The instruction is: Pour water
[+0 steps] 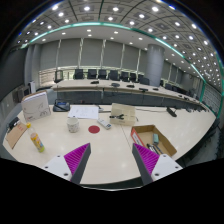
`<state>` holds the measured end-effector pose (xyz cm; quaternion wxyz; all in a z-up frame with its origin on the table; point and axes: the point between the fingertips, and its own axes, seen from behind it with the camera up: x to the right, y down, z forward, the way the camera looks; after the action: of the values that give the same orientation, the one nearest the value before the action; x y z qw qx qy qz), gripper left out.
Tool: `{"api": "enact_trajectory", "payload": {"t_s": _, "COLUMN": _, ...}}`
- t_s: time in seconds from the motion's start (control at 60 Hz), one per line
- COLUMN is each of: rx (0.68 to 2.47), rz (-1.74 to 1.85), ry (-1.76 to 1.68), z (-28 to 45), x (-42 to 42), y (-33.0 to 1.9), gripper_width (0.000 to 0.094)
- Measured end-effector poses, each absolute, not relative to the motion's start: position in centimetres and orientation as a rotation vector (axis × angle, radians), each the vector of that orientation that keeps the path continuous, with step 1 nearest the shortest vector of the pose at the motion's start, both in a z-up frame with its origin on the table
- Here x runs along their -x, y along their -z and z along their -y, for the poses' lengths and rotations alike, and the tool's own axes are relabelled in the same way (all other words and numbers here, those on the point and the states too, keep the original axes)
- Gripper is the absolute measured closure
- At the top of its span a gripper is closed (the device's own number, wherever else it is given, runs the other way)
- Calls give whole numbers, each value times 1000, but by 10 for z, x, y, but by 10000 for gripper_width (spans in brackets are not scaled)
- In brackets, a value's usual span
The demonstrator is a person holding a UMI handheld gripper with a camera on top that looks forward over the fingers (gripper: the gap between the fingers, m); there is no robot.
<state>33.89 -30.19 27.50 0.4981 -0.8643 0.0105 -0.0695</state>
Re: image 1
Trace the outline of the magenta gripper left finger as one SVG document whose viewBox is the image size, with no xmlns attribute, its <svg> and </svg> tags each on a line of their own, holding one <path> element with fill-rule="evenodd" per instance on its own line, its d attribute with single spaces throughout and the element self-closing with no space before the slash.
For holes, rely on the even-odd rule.
<svg viewBox="0 0 224 224">
<path fill-rule="evenodd" d="M 66 155 L 55 156 L 42 169 L 79 185 L 90 154 L 91 145 L 87 143 Z"/>
</svg>

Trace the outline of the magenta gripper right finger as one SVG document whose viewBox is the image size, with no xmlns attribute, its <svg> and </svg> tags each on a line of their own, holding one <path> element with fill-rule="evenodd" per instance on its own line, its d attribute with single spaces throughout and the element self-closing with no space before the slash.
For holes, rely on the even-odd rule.
<svg viewBox="0 0 224 224">
<path fill-rule="evenodd" d="M 167 154 L 158 155 L 136 143 L 132 146 L 132 154 L 136 160 L 144 185 L 182 169 L 182 167 Z"/>
</svg>

